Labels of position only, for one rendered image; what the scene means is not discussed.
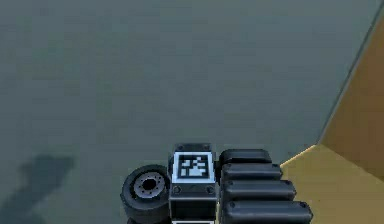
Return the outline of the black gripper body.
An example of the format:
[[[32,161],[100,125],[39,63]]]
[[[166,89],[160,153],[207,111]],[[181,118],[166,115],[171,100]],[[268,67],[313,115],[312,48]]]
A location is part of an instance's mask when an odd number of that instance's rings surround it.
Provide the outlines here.
[[[132,171],[120,193],[126,224],[168,224],[169,186],[163,165],[144,165]]]

